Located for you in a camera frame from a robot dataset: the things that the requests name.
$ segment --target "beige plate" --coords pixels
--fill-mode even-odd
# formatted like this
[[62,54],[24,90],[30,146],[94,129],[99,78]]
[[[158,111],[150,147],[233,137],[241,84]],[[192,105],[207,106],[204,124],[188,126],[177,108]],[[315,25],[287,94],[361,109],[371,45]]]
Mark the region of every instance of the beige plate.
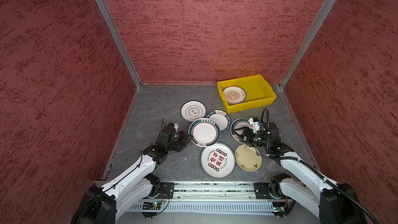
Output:
[[247,172],[255,172],[260,168],[262,158],[256,153],[261,153],[254,147],[249,147],[246,144],[240,145],[235,150],[236,163]]

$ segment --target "red wall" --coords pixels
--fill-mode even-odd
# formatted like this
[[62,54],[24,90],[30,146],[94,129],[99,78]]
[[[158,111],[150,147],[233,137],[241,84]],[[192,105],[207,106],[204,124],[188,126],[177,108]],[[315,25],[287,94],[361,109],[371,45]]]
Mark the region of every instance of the red wall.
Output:
[[279,83],[324,0],[106,0],[142,82]]
[[1,223],[67,223],[135,86],[94,0],[0,0]]
[[285,92],[321,170],[398,223],[397,0],[337,0]]

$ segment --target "round plate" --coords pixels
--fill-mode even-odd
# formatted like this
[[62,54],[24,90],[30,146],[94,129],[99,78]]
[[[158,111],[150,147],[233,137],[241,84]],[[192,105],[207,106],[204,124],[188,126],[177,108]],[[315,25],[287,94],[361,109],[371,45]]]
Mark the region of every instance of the round plate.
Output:
[[239,104],[245,101],[246,92],[240,87],[227,87],[222,91],[226,102],[230,104]]
[[247,172],[255,172],[263,161],[262,157],[257,156],[256,153],[261,155],[257,148],[241,144],[235,150],[236,163]]
[[192,122],[188,130],[192,142],[200,147],[215,144],[221,136],[217,123],[209,118],[200,118]]
[[228,131],[231,127],[231,118],[226,112],[221,110],[213,110],[206,114],[205,118],[215,121],[220,128],[221,133]]
[[[239,143],[243,144],[243,143],[239,140],[238,136],[236,136],[235,134],[232,133],[232,130],[233,130],[233,129],[238,129],[238,128],[241,128],[241,127],[249,127],[250,129],[253,129],[253,127],[251,126],[251,124],[250,124],[250,122],[249,122],[249,119],[247,119],[247,118],[238,118],[238,119],[234,120],[234,122],[232,122],[232,124],[231,124],[231,134],[232,134],[232,137],[234,137],[234,139],[235,139],[236,141],[238,141]],[[243,132],[243,130],[241,130],[241,131],[236,131],[236,133],[238,133],[239,135],[241,135],[242,132]]]
[[232,150],[222,143],[203,149],[200,161],[203,170],[214,178],[227,177],[235,168]]
[[205,114],[206,107],[199,101],[186,102],[181,108],[181,115],[186,121],[195,121]]

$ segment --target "plate rim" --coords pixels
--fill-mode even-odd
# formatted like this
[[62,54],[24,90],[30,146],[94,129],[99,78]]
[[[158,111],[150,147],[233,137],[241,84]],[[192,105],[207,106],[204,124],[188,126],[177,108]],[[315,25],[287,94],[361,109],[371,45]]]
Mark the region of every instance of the plate rim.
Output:
[[250,123],[249,122],[249,119],[248,118],[237,118],[236,120],[234,120],[232,123],[231,123],[231,135],[232,135],[232,137],[236,140],[236,138],[234,137],[234,134],[232,133],[232,125],[233,125],[233,123],[235,123],[235,121],[237,121],[238,119],[246,119],[247,120],[247,123]]
[[245,91],[243,88],[238,87],[238,86],[229,86],[229,87],[237,87],[237,88],[240,88],[243,92],[245,92],[245,97],[243,98],[243,100],[242,100],[241,102],[238,102],[238,103],[230,103],[230,102],[228,102],[228,101],[226,100],[226,98],[225,98],[225,101],[226,101],[228,104],[234,104],[234,105],[236,105],[236,104],[240,104],[240,103],[242,103],[242,102],[244,102],[244,101],[246,100],[246,97],[247,97],[248,94],[246,93],[246,91]]
[[[227,146],[226,144],[224,144],[224,143],[216,143],[216,144],[222,144],[222,145],[224,145],[225,147],[227,147],[227,148],[232,152],[232,149],[231,149],[229,146]],[[206,172],[206,170],[205,170],[205,168],[203,168],[203,164],[202,164],[202,155],[203,155],[203,152],[205,152],[205,149],[206,149],[207,147],[205,147],[205,148],[203,149],[203,151],[202,151],[202,153],[201,153],[201,155],[200,155],[200,165],[202,166],[203,171],[204,171],[207,175],[213,177],[212,175],[210,175],[209,173]],[[232,172],[234,171],[234,169],[235,169],[235,164],[236,164],[235,153],[234,153],[234,156],[233,156],[233,157],[234,157],[234,167],[232,168],[231,172],[230,172],[228,175],[226,175],[225,177],[228,177],[229,175],[231,175],[231,173],[232,173]]]
[[[185,102],[183,105],[182,105],[182,107],[181,107],[181,109],[180,109],[180,115],[181,115],[181,117],[184,119],[184,120],[186,120],[185,118],[184,118],[184,116],[182,116],[182,108],[187,104],[187,103],[189,103],[189,102],[192,102],[192,101],[187,101],[187,102]],[[195,101],[195,102],[199,102],[199,103],[201,103],[202,105],[203,105],[203,107],[205,108],[205,110],[203,111],[204,113],[205,113],[205,115],[206,115],[206,106],[205,106],[205,104],[203,104],[202,102],[200,102],[200,101]],[[189,121],[189,120],[186,120],[186,121],[188,121],[188,122],[194,122],[194,121],[196,121],[196,120],[198,120],[199,118],[197,118],[197,119],[195,119],[195,120],[193,120],[193,121]]]
[[223,110],[219,110],[219,109],[212,110],[212,111],[208,112],[208,113],[204,116],[204,118],[209,118],[210,116],[212,116],[212,115],[214,115],[214,114],[219,114],[219,113],[216,113],[215,111],[220,111],[220,112],[225,113],[224,117],[227,119],[228,125],[227,125],[227,127],[226,127],[224,130],[221,130],[221,129],[220,129],[220,131],[221,131],[221,133],[224,133],[224,132],[228,131],[229,128],[231,128],[232,121],[231,121],[231,117],[229,117],[228,113],[224,112]]
[[235,154],[235,153],[236,153],[236,150],[237,150],[239,147],[241,147],[242,145],[247,145],[247,144],[241,144],[240,146],[236,147],[235,152],[234,152],[235,162],[236,162],[236,164],[239,166],[239,168],[241,168],[242,170],[244,170],[244,171],[246,171],[246,172],[255,172],[255,171],[258,170],[258,169],[261,167],[261,165],[263,164],[263,158],[261,157],[261,153],[260,153],[260,151],[259,151],[256,147],[254,147],[254,148],[256,149],[256,152],[258,152],[258,153],[260,154],[259,157],[261,157],[261,164],[260,164],[260,166],[259,166],[258,168],[256,168],[255,170],[246,170],[246,169],[242,168],[242,167],[238,164],[238,160],[236,159],[236,154]]
[[[213,141],[212,144],[206,145],[206,146],[200,146],[200,145],[198,145],[199,142],[197,142],[197,143],[194,142],[194,141],[193,141],[193,136],[192,136],[192,134],[191,134],[191,126],[192,126],[196,121],[200,121],[200,120],[202,120],[202,119],[208,119],[208,120],[214,122],[214,124],[213,124],[213,123],[211,123],[211,122],[206,121],[207,123],[213,124],[214,127],[216,127],[216,131],[217,131],[217,137],[216,137],[215,141]],[[206,147],[212,146],[213,144],[216,144],[216,143],[220,140],[221,131],[220,131],[220,127],[217,125],[217,123],[216,123],[214,120],[211,120],[211,119],[209,119],[209,118],[199,118],[199,119],[194,120],[194,121],[190,124],[190,126],[189,126],[189,128],[188,128],[188,135],[192,136],[191,141],[192,141],[195,145],[197,145],[197,146],[199,146],[199,147],[204,147],[204,148],[206,148]]]

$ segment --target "plastic container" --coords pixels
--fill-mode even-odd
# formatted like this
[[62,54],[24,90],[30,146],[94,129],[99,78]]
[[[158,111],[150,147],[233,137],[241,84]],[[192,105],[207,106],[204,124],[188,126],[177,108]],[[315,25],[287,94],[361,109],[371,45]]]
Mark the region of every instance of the plastic container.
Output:
[[[235,105],[226,102],[222,91],[226,87],[231,86],[240,87],[246,92],[246,99],[244,102]],[[227,113],[266,106],[272,104],[276,99],[276,94],[262,75],[252,75],[217,82],[217,90]]]

